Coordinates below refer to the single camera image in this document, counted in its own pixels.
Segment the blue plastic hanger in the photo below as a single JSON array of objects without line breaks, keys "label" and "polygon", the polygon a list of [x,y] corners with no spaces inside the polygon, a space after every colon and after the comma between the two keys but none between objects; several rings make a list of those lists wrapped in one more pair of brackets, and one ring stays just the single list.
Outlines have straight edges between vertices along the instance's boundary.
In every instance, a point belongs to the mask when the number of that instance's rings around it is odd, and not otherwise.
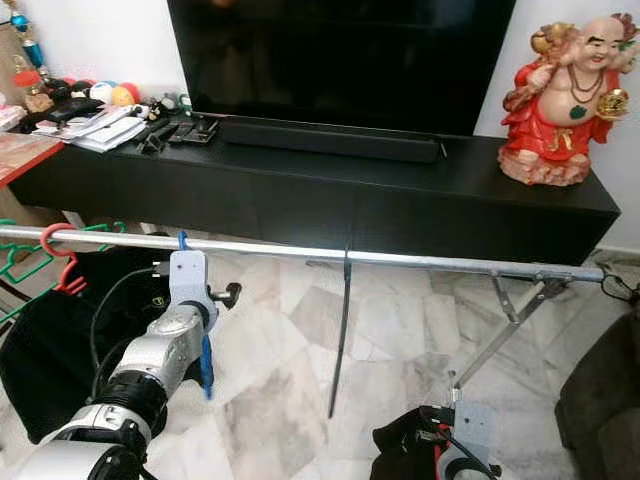
[{"label": "blue plastic hanger", "polygon": [[209,339],[209,332],[205,332],[201,337],[201,357],[200,357],[200,369],[201,380],[200,385],[204,389],[204,396],[206,401],[212,399],[212,384],[214,384],[214,369],[212,369],[212,347]]}]

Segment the navy sweater with red trim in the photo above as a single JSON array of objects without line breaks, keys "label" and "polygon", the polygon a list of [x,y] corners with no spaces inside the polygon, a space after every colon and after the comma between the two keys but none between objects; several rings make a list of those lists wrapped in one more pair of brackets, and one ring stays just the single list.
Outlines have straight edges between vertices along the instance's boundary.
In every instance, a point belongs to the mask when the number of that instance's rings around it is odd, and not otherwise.
[{"label": "navy sweater with red trim", "polygon": [[442,408],[430,404],[411,408],[384,428],[372,430],[379,453],[369,480],[436,480],[436,460],[444,445]]}]

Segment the dark grey plastic hanger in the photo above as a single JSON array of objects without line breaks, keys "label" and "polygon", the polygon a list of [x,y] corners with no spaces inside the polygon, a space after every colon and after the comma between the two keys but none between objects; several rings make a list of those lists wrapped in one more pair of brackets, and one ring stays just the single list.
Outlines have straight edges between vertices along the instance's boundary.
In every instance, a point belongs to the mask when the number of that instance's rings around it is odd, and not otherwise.
[{"label": "dark grey plastic hanger", "polygon": [[335,364],[332,374],[332,384],[330,384],[330,394],[328,402],[328,411],[326,416],[332,419],[335,410],[337,410],[337,396],[340,383],[340,374],[342,374],[343,357],[346,355],[346,343],[348,337],[349,325],[349,302],[351,302],[351,284],[352,284],[353,264],[349,259],[349,250],[344,250],[343,257],[343,303],[340,308],[340,329],[337,344],[337,352],[335,352]]}]

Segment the red plastic hanger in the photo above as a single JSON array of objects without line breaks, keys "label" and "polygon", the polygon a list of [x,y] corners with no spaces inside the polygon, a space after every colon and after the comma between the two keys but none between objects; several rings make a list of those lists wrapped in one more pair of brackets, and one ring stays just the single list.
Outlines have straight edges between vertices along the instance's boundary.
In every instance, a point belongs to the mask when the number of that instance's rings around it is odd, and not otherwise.
[{"label": "red plastic hanger", "polygon": [[42,250],[46,253],[54,257],[68,257],[69,259],[67,265],[65,265],[63,271],[61,271],[58,284],[55,284],[55,287],[52,289],[64,294],[81,294],[84,289],[87,288],[87,280],[84,279],[83,276],[73,273],[74,268],[76,268],[78,264],[76,251],[58,250],[58,248],[51,246],[52,236],[60,232],[60,230],[77,230],[77,228],[70,223],[60,221],[60,223],[51,224],[42,230],[41,236],[38,238]]}]

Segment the black TV console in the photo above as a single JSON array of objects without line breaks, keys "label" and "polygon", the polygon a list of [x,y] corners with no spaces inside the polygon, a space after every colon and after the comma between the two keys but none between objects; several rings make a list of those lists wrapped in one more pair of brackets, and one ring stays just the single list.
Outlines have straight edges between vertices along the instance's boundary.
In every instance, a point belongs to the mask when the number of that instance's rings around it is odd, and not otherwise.
[{"label": "black TV console", "polygon": [[438,163],[174,143],[141,154],[69,146],[12,182],[24,205],[294,246],[580,265],[620,216],[594,175],[525,186],[502,140],[443,138]]}]

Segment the metal clothes rack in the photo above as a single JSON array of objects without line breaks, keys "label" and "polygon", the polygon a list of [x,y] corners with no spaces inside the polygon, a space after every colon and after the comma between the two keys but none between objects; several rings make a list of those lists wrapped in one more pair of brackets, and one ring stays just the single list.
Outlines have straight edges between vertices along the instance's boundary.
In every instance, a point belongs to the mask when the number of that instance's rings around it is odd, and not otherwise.
[{"label": "metal clothes rack", "polygon": [[[246,255],[265,255],[282,259],[305,259],[323,262],[369,262],[369,264],[396,266],[396,268],[420,268],[426,270],[453,271],[453,273],[472,273],[488,275],[497,293],[500,307],[506,314],[508,323],[499,330],[484,349],[467,362],[461,374],[451,374],[451,402],[454,407],[460,399],[461,389],[475,372],[498,351],[516,330],[529,319],[532,312],[538,310],[547,298],[556,296],[571,282],[602,283],[605,273],[599,268],[573,268],[566,265],[530,264],[530,262],[506,262],[476,259],[443,259],[443,257],[398,255],[398,253],[375,253],[349,250],[317,250],[317,248],[276,246],[276,244],[251,244],[212,239],[178,239],[161,236],[141,236],[141,234],[96,232],[96,230],[61,230],[51,236],[54,241],[82,242],[92,244],[111,244],[154,248],[154,250],[178,250],[179,247],[191,247],[192,250],[205,250],[216,253],[246,253]],[[512,301],[507,289],[500,284],[502,276],[529,279],[534,282],[529,291]]]}]

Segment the black soundbar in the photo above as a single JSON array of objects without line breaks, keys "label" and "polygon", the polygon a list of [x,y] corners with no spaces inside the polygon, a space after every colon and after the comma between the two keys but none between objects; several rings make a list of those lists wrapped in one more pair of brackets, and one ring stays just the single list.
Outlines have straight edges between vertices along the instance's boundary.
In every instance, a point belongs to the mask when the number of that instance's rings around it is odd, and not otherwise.
[{"label": "black soundbar", "polygon": [[224,116],[219,122],[219,136],[233,145],[287,148],[401,163],[430,164],[447,156],[442,143],[433,134],[285,122],[252,116]]}]

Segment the black garment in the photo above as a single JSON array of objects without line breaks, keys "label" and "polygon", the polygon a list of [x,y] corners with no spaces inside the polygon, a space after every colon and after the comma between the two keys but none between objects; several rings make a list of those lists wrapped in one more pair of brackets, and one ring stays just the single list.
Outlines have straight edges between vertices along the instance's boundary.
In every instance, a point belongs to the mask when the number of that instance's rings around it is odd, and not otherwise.
[{"label": "black garment", "polygon": [[86,279],[81,296],[41,294],[24,307],[0,347],[0,376],[31,443],[40,442],[84,406],[90,397],[97,353],[120,351],[165,310],[166,280],[148,274],[169,252],[116,247],[81,253],[74,274]]}]

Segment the small black white toy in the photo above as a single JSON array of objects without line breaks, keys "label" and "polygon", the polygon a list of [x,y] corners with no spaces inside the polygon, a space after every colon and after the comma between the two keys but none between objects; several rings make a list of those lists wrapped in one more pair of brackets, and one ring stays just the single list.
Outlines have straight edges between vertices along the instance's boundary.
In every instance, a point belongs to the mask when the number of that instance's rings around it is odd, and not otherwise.
[{"label": "small black white toy", "polygon": [[163,93],[154,99],[148,99],[146,105],[148,106],[148,119],[154,120],[161,118],[161,116],[169,116],[174,111],[179,111],[179,95],[178,93]]}]

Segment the stack of white papers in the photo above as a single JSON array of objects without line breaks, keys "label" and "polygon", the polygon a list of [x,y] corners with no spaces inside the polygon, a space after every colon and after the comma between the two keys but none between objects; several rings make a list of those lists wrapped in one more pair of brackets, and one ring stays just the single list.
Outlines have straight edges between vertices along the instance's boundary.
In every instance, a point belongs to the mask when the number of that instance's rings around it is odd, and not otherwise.
[{"label": "stack of white papers", "polygon": [[146,127],[142,105],[108,106],[92,116],[77,116],[63,124],[40,122],[35,134],[45,134],[95,152],[105,152],[132,140]]}]

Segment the orange red ball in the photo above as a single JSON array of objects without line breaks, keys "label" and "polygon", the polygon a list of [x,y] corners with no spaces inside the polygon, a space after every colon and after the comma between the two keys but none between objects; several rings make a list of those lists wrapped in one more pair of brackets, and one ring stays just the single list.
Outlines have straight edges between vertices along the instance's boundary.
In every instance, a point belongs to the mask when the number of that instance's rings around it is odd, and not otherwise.
[{"label": "orange red ball", "polygon": [[141,104],[143,96],[136,84],[123,82],[111,90],[111,105],[128,106]]}]

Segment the white blue ball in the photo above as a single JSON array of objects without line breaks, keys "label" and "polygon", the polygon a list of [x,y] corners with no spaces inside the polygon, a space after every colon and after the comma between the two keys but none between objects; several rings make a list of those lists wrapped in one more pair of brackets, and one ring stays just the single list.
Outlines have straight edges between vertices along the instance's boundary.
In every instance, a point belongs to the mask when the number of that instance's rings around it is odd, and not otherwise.
[{"label": "white blue ball", "polygon": [[88,88],[88,99],[95,99],[104,102],[105,105],[113,105],[113,93],[115,84],[108,81],[100,81]]}]

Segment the black wallet case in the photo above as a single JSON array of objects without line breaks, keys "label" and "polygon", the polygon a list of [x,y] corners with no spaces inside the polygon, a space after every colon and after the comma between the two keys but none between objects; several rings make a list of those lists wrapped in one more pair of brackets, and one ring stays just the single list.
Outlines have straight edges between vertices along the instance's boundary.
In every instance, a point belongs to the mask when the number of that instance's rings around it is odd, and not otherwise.
[{"label": "black wallet case", "polygon": [[104,108],[104,101],[87,99],[87,97],[72,97],[72,99],[56,102],[52,108],[46,111],[45,118],[49,122],[64,124],[77,116],[92,116],[101,113],[102,108]]}]

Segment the black television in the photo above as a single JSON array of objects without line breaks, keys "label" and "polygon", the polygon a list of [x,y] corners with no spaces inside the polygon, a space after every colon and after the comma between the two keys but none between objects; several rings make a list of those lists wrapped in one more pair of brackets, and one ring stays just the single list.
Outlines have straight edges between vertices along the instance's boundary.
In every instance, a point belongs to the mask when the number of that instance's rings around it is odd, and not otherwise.
[{"label": "black television", "polygon": [[201,113],[474,131],[516,0],[166,0]]}]

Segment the hanging blue bead ornament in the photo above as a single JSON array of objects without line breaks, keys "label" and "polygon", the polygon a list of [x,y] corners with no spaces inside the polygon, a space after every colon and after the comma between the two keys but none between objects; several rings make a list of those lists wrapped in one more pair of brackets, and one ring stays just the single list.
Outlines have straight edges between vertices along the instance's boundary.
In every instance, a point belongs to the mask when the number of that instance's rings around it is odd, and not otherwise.
[{"label": "hanging blue bead ornament", "polygon": [[10,10],[8,24],[14,29],[20,44],[20,52],[14,56],[13,82],[26,91],[24,105],[28,113],[45,113],[54,105],[54,101],[47,93],[50,70],[44,59],[44,51],[38,45],[26,14],[20,12],[17,0],[3,1]]}]

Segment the red laughing Buddha statue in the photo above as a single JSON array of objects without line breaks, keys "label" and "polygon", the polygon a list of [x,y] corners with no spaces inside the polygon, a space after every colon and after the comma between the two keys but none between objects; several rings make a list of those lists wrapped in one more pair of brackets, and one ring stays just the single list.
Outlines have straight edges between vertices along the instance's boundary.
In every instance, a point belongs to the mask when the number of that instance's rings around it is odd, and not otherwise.
[{"label": "red laughing Buddha statue", "polygon": [[504,96],[506,145],[498,161],[507,177],[526,186],[575,186],[591,169],[591,143],[607,142],[627,113],[620,79],[635,67],[637,27],[628,13],[557,22],[530,38],[538,59],[518,70]]}]

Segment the grey fabric sofa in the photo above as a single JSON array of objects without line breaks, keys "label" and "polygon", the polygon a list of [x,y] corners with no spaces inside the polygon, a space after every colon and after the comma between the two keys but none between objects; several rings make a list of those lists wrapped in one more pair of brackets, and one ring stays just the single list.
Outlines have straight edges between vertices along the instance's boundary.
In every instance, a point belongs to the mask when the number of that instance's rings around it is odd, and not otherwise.
[{"label": "grey fabric sofa", "polygon": [[584,480],[640,480],[640,317],[625,314],[581,357],[556,403]]}]

